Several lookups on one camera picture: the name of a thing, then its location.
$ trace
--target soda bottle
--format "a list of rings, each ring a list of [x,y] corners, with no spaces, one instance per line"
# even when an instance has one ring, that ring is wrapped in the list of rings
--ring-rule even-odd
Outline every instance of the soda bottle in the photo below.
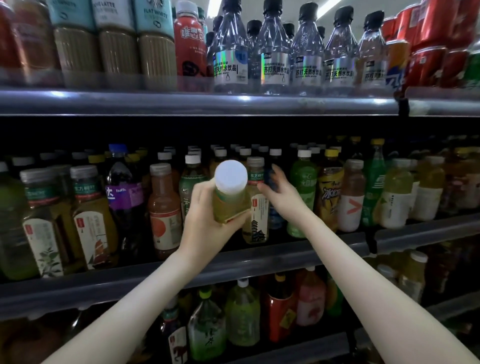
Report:
[[[85,270],[85,257],[71,216],[60,198],[55,171],[34,168],[20,172],[29,209],[22,225],[41,277],[61,277]]]
[[[261,92],[279,95],[290,83],[290,42],[283,28],[282,0],[264,0],[264,23],[258,35]]]
[[[365,159],[363,173],[367,178],[365,199],[361,211],[361,222],[364,227],[378,224],[380,220],[380,204],[378,203],[384,189],[385,161],[382,152],[384,139],[372,139],[370,155]]]
[[[120,236],[120,263],[129,264],[140,259],[144,241],[145,205],[142,177],[135,164],[127,164],[125,144],[110,144],[111,167],[107,174],[108,205]]]
[[[343,293],[336,285],[330,273],[327,276],[327,297],[325,308],[330,317],[339,317],[342,314]]]
[[[160,352],[172,363],[188,360],[187,329],[179,315],[178,296],[173,297],[161,313]]]
[[[325,47],[324,85],[327,87],[353,86],[355,81],[359,53],[350,28],[352,20],[351,6],[341,7],[335,12],[335,28]]]
[[[0,269],[10,280],[38,276],[38,267],[22,226],[27,200],[20,181],[0,162]]]
[[[228,340],[237,346],[253,346],[260,341],[260,295],[239,279],[228,293],[225,305]]]
[[[317,166],[310,161],[311,150],[299,150],[297,155],[299,159],[293,163],[290,171],[290,183],[297,189],[307,207],[313,210],[317,185]],[[305,238],[303,232],[290,222],[287,224],[287,233],[294,238]]]
[[[318,174],[316,214],[333,232],[338,229],[337,208],[344,174],[343,166],[337,159],[338,150],[325,150]]]
[[[324,44],[315,25],[317,10],[315,2],[300,6],[300,25],[290,51],[292,86],[302,96],[315,95],[322,84]]]
[[[360,226],[367,184],[362,169],[363,160],[347,159],[338,203],[338,228],[343,232],[354,232]]]
[[[198,154],[185,156],[185,170],[180,177],[179,191],[181,201],[181,214],[183,224],[190,208],[193,187],[200,182],[207,181],[205,171],[200,164],[201,159]]]
[[[72,167],[70,176],[76,199],[72,217],[87,268],[116,267],[119,261],[119,236],[96,166]]]
[[[387,46],[380,27],[384,21],[384,12],[377,11],[365,17],[365,32],[359,41],[359,60],[357,64],[357,84],[361,87],[385,88],[385,74],[388,65]]]
[[[411,160],[394,158],[393,166],[385,176],[385,187],[381,197],[382,213],[380,225],[387,229],[405,226],[410,210],[413,176],[409,172]]]
[[[274,191],[277,191],[277,186],[271,178],[271,173],[273,173],[272,164],[275,164],[283,169],[284,163],[282,160],[282,150],[281,149],[270,149],[270,159],[268,161],[268,168],[265,169],[265,183],[270,186]],[[275,207],[270,204],[270,212],[268,214],[268,226],[272,230],[280,229],[285,220],[280,214],[275,210]]]
[[[413,250],[398,278],[398,287],[415,302],[420,303],[425,288],[425,265],[428,256]]]
[[[470,165],[467,162],[468,149],[455,148],[453,155],[445,159],[445,186],[440,198],[439,211],[448,215],[458,213],[465,199],[468,184],[467,174]]]
[[[275,273],[273,284],[267,287],[263,310],[263,324],[271,342],[290,335],[297,318],[297,305],[297,297],[286,282],[285,274]]]
[[[215,170],[213,215],[217,222],[226,224],[238,215],[250,210],[252,200],[248,193],[247,170],[236,160],[226,160]]]
[[[211,288],[200,289],[202,301],[188,322],[190,355],[198,362],[220,356],[227,347],[225,313],[210,299],[211,295]]]
[[[180,197],[173,190],[172,167],[168,163],[152,164],[153,192],[148,199],[155,253],[167,259],[178,249],[182,234]]]
[[[411,217],[418,221],[430,221],[435,218],[445,185],[445,171],[442,168],[445,158],[427,156],[426,163],[419,168],[419,186]]]
[[[306,267],[299,275],[297,325],[315,325],[324,314],[326,285],[315,273],[315,267]]]
[[[251,198],[251,218],[245,222],[242,235],[248,244],[264,243],[268,240],[268,210],[267,198],[258,190],[257,185],[264,183],[263,157],[248,157],[248,186],[247,191]]]
[[[248,91],[248,51],[251,47],[240,17],[241,0],[223,1],[223,21],[212,44],[215,91]]]

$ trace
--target white bottle cap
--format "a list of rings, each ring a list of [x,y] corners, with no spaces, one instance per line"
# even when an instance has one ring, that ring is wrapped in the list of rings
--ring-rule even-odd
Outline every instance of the white bottle cap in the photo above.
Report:
[[[75,160],[88,159],[88,154],[85,152],[72,152],[72,158]]]
[[[411,165],[411,159],[407,158],[393,158],[392,163],[398,168],[408,168]]]
[[[226,157],[227,156],[227,150],[226,149],[215,149],[214,153],[215,153],[215,157]]]
[[[13,157],[12,164],[16,167],[31,166],[35,164],[33,157]]]
[[[171,160],[172,152],[158,152],[157,156],[158,156],[158,160]]]
[[[281,149],[271,149],[270,150],[270,155],[271,156],[281,156],[282,155],[282,150]]]
[[[412,258],[413,260],[419,263],[426,263],[428,260],[428,255],[426,255],[425,253],[419,252],[418,250],[413,250],[410,253],[410,258]]]
[[[445,162],[445,157],[442,156],[426,156],[425,159],[434,166],[438,166]]]
[[[252,150],[250,148],[241,148],[240,149],[240,155],[241,156],[251,156],[252,155]]]
[[[198,154],[187,154],[185,156],[186,164],[200,164],[200,156]]]
[[[353,170],[363,169],[363,160],[361,159],[347,159],[345,162],[345,167],[348,167]]]
[[[56,159],[57,154],[56,153],[40,153],[40,159],[41,160],[52,160]]]
[[[297,152],[297,156],[300,157],[300,158],[310,158],[312,156],[312,151],[311,150],[300,149]]]
[[[397,276],[397,271],[386,264],[379,264],[377,266],[377,271],[387,279],[395,278]]]
[[[237,284],[239,285],[239,287],[242,288],[248,287],[248,278],[242,278],[237,280]]]
[[[247,185],[247,181],[247,169],[237,160],[225,160],[215,170],[215,185],[220,192],[225,194],[242,192]]]
[[[189,12],[191,14],[194,14],[195,17],[198,18],[197,5],[195,5],[193,2],[188,0],[177,1],[177,5],[175,6],[175,11],[177,14],[180,14],[181,12]]]

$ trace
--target juice bottle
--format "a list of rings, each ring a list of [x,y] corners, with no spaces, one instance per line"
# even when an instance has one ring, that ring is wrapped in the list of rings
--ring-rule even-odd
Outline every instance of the juice bottle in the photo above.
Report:
[[[172,165],[173,164],[172,152],[159,152],[157,156],[160,163],[168,163],[172,167],[173,190],[178,193],[179,183],[180,183],[180,173],[179,173],[179,170]]]
[[[298,160],[293,163],[290,171],[290,183],[297,189],[300,197],[310,210],[315,202],[315,187],[317,185],[316,165],[310,161],[312,151],[299,150]],[[287,224],[287,233],[294,238],[305,238],[305,235],[290,222]]]
[[[22,226],[26,208],[22,184],[10,177],[7,164],[0,162],[0,269],[10,280],[38,276],[38,267]]]
[[[442,168],[445,158],[427,156],[426,163],[419,168],[419,187],[411,217],[418,221],[430,221],[435,218],[445,185],[445,171]]]
[[[428,256],[413,250],[398,278],[398,287],[415,302],[420,303],[425,288],[425,265]]]
[[[282,159],[281,149],[270,149],[270,159],[268,161],[268,167],[265,169],[265,183],[270,186],[274,191],[277,191],[277,186],[273,182],[271,174],[273,173],[272,164],[279,166],[281,169],[285,167],[285,163]],[[285,223],[283,217],[275,210],[273,204],[270,204],[270,211],[268,213],[268,227],[272,230],[280,229]]]
[[[347,159],[337,216],[338,228],[343,232],[354,232],[360,226],[361,208],[367,183],[362,169],[363,160]]]
[[[306,267],[299,280],[297,325],[311,326],[320,321],[325,309],[326,285],[316,275],[315,267]]]
[[[197,6],[187,0],[177,1],[177,19],[173,24],[177,75],[189,77],[207,76],[207,47],[202,25],[198,21]],[[183,90],[201,91],[202,85],[184,79]]]
[[[264,183],[263,157],[248,157],[248,186],[247,192],[251,198],[251,218],[245,222],[242,235],[248,244],[260,244],[268,240],[268,210],[269,202],[260,193],[257,185]]]
[[[85,270],[70,205],[60,198],[55,172],[50,168],[23,170],[20,178],[30,207],[22,223],[40,276],[60,277]]]
[[[208,178],[205,175],[204,169],[200,164],[199,155],[186,155],[185,156],[185,170],[180,177],[180,201],[181,201],[181,214],[183,218],[183,224],[185,225],[185,218],[190,208],[190,201],[192,199],[193,187],[200,182],[207,181]]]
[[[419,175],[418,175],[418,161],[416,159],[410,160],[410,167],[408,168],[411,175],[413,176],[413,185],[412,193],[410,194],[410,203],[408,205],[408,217],[411,217],[413,207],[415,206],[415,200],[417,199],[418,189],[420,185]]]
[[[343,166],[338,161],[338,150],[325,150],[325,158],[321,162],[318,174],[316,214],[333,232],[338,229],[337,208],[343,174]]]
[[[247,159],[252,156],[252,150],[250,148],[240,148],[240,162],[247,167]]]
[[[200,289],[202,301],[188,322],[190,355],[199,362],[212,360],[227,348],[225,313],[210,299],[211,295],[210,288]]]
[[[470,170],[467,158],[468,149],[459,147],[454,149],[453,155],[445,159],[445,186],[438,209],[448,215],[457,214],[465,199],[467,174]]]
[[[170,0],[133,0],[140,64],[149,90],[177,88],[177,62]]]
[[[382,152],[384,139],[372,139],[372,149],[365,159],[363,173],[367,178],[365,187],[365,199],[361,211],[361,222],[364,227],[375,226],[380,220],[379,200],[384,189],[385,161]]]
[[[327,276],[327,297],[325,308],[330,317],[339,317],[342,314],[343,293],[336,285],[330,273]]]
[[[108,84],[113,88],[138,88],[140,61],[132,2],[93,0],[92,4]]]
[[[264,300],[263,326],[271,342],[279,342],[290,335],[297,318],[297,297],[285,281],[284,273],[276,273],[267,287]]]
[[[88,269],[112,268],[119,260],[119,236],[95,166],[72,167],[76,204],[72,217]]]
[[[247,170],[240,162],[226,160],[218,165],[212,202],[213,215],[217,222],[226,224],[250,209],[252,199],[246,189],[247,180]]]
[[[110,144],[109,148],[112,160],[105,191],[120,236],[120,263],[136,263],[140,260],[145,226],[141,176],[135,165],[127,165],[125,144]]]
[[[168,163],[152,164],[153,193],[148,199],[155,252],[160,260],[178,249],[181,240],[180,197],[173,190],[172,167]]]
[[[239,279],[228,293],[225,306],[228,340],[237,346],[253,346],[260,341],[260,295]]]
[[[387,229],[398,229],[407,222],[413,176],[408,170],[410,159],[394,158],[392,163],[385,176],[380,225]]]
[[[215,176],[215,170],[220,163],[227,159],[227,150],[215,148],[214,149],[215,157],[210,162],[210,176]]]
[[[65,86],[98,87],[102,71],[92,2],[47,0]]]
[[[187,329],[179,318],[178,296],[173,297],[161,314],[160,352],[169,356],[172,363],[188,361]]]

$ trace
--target fluorescent light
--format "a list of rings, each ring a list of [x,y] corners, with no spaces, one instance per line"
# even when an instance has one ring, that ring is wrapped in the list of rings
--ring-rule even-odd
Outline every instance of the fluorescent light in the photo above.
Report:
[[[324,16],[331,8],[333,8],[335,5],[337,5],[341,1],[342,0],[328,0],[325,4],[323,4],[320,8],[318,8],[317,19]]]
[[[222,0],[210,0],[208,2],[207,18],[215,18],[220,10]]]

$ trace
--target bottle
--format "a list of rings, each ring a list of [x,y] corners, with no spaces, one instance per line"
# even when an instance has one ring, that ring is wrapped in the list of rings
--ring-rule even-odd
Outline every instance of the bottle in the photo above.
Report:
[[[109,148],[112,161],[105,191],[120,237],[120,263],[136,263],[141,258],[145,226],[141,176],[134,164],[125,161],[125,144],[110,144]]]
[[[258,42],[258,34],[262,28],[260,20],[250,20],[247,23],[247,34],[252,46],[248,51],[248,79],[250,90],[258,92],[260,88],[260,70],[262,68],[260,62],[260,46]]]
[[[175,32],[175,54],[177,75],[189,77],[207,76],[207,47],[202,25],[198,21],[198,7],[191,1],[177,1]],[[184,91],[200,91],[198,84],[182,79]]]
[[[178,193],[179,183],[180,183],[180,172],[178,171],[177,168],[173,166],[174,161],[172,157],[172,152],[158,152],[157,156],[160,163],[168,163],[171,166],[173,190]]]
[[[248,244],[260,244],[268,240],[268,210],[267,198],[258,190],[258,184],[264,183],[263,157],[248,157],[248,186],[247,191],[251,198],[251,218],[245,222],[242,235]]]
[[[320,34],[320,38],[322,38],[322,42],[323,42],[324,38],[325,38],[325,27],[324,26],[318,26],[317,30],[318,30],[318,34]]]
[[[367,178],[365,199],[361,211],[361,222],[364,227],[372,227],[380,221],[379,200],[385,183],[385,161],[382,151],[384,139],[372,139],[370,154],[365,158],[363,173]]]
[[[157,258],[165,260],[180,246],[180,197],[173,190],[172,167],[168,163],[152,164],[150,174],[153,192],[148,199],[148,212],[152,223],[153,243]]]
[[[265,183],[270,186],[272,190],[277,191],[277,185],[273,182],[271,174],[274,173],[272,164],[276,164],[281,169],[284,167],[282,161],[281,149],[270,149],[270,159],[268,161],[268,167],[265,168]],[[268,212],[268,227],[272,230],[280,229],[285,223],[283,217],[277,212],[273,204],[270,204],[270,211]]]
[[[23,170],[29,209],[22,225],[41,277],[61,277],[85,270],[85,258],[70,215],[70,205],[60,198],[50,168]]]
[[[264,23],[258,35],[261,92],[279,95],[290,83],[290,42],[282,26],[282,0],[264,0]]]
[[[252,156],[252,150],[250,148],[240,148],[240,163],[247,167],[247,159]]]
[[[200,289],[202,301],[188,322],[190,355],[199,362],[220,356],[227,347],[225,313],[210,299],[211,295],[210,288]]]
[[[359,53],[357,41],[350,29],[352,20],[353,8],[349,5],[335,12],[335,28],[325,47],[324,86],[353,86]]]
[[[75,167],[88,164],[88,154],[85,152],[72,152],[72,159],[72,165]]]
[[[327,275],[327,297],[325,309],[330,317],[339,317],[342,314],[343,293],[336,285],[330,273]]]
[[[468,184],[467,174],[470,170],[467,158],[468,149],[458,147],[454,149],[453,155],[445,159],[443,167],[445,171],[445,185],[440,198],[439,211],[448,215],[457,214],[465,199],[465,191]]]
[[[297,318],[297,297],[285,281],[284,273],[275,273],[273,284],[268,285],[264,301],[264,331],[271,342],[288,337]]]
[[[411,217],[418,221],[430,221],[435,218],[445,184],[445,171],[442,168],[445,158],[441,156],[425,157],[427,163],[419,168],[419,186]]]
[[[11,176],[20,180],[20,171],[31,169],[34,166],[35,159],[33,157],[13,157]]]
[[[227,150],[226,149],[214,149],[215,158],[210,162],[210,176],[215,176],[215,170],[220,163],[224,160],[227,160]]]
[[[178,296],[173,297],[161,314],[160,352],[169,356],[172,363],[188,361],[187,329],[179,318]]]
[[[103,69],[112,88],[140,87],[137,30],[130,0],[92,0]]]
[[[417,199],[419,189],[419,176],[418,176],[418,161],[416,159],[410,160],[410,167],[408,168],[410,174],[413,176],[412,193],[410,194],[410,203],[408,205],[408,217],[411,217],[413,207],[415,206],[415,200]]]
[[[169,0],[133,0],[140,63],[148,90],[176,90],[177,62]]]
[[[213,41],[215,91],[248,91],[248,51],[251,47],[240,17],[241,0],[223,1],[223,21]]]
[[[0,269],[9,280],[38,276],[38,267],[22,226],[27,200],[20,181],[0,162]]]
[[[338,229],[338,201],[343,181],[343,165],[338,161],[336,149],[325,150],[318,173],[318,195],[316,214],[333,232]]]
[[[212,202],[215,221],[226,224],[250,210],[252,199],[246,189],[247,180],[247,170],[240,162],[226,160],[218,165]]]
[[[322,84],[324,45],[315,26],[317,10],[315,2],[300,6],[300,25],[290,51],[292,86],[302,96],[315,95]]]
[[[67,88],[99,87],[102,71],[92,2],[47,0],[63,80]]]
[[[207,23],[205,22],[205,11],[200,6],[197,8],[197,10],[198,10],[198,22],[202,26],[204,35],[206,36],[208,33],[208,28],[207,28]]]
[[[299,150],[298,160],[290,170],[290,183],[297,189],[301,199],[310,210],[315,202],[315,188],[317,185],[316,165],[310,161],[312,151]],[[294,238],[305,238],[303,232],[290,222],[287,224],[287,233]]]
[[[95,166],[79,166],[72,167],[70,175],[76,199],[72,217],[87,268],[116,267],[119,261],[119,236],[98,171]]]
[[[405,268],[398,278],[398,287],[415,302],[420,303],[425,288],[425,265],[428,256],[425,253],[413,250]]]
[[[315,267],[306,267],[298,287],[297,325],[317,324],[324,314],[326,285],[316,275]]]
[[[198,154],[185,156],[185,170],[180,177],[179,184],[181,214],[184,225],[185,218],[190,208],[193,187],[197,183],[208,180],[207,176],[205,175],[204,169],[200,164],[200,161],[200,156]]]
[[[22,81],[28,86],[63,85],[47,5],[31,0],[7,3],[13,12],[10,30],[20,59]]]
[[[225,305],[228,340],[237,346],[253,346],[260,341],[260,295],[248,285],[248,278],[237,280],[228,292]]]
[[[287,38],[288,38],[288,42],[290,43],[290,46],[292,46],[293,38],[295,36],[295,25],[293,23],[285,23],[283,24],[283,29],[287,34]]]
[[[379,265],[377,265],[377,271],[382,276],[387,278],[393,285],[398,287],[398,282],[396,280],[398,272],[396,270],[394,270],[393,268],[391,268],[390,266],[388,266],[386,264],[379,264]]]
[[[388,49],[380,30],[384,16],[383,11],[377,11],[365,17],[365,23],[363,25],[365,32],[359,41],[358,74],[356,82],[364,88],[385,88]]]
[[[347,159],[338,203],[338,229],[354,232],[360,226],[367,179],[362,173],[363,160]]]
[[[51,167],[56,164],[57,154],[55,153],[40,153],[41,168]]]
[[[413,176],[409,172],[410,159],[394,158],[392,167],[385,176],[382,192],[380,225],[386,229],[405,226],[410,209]]]

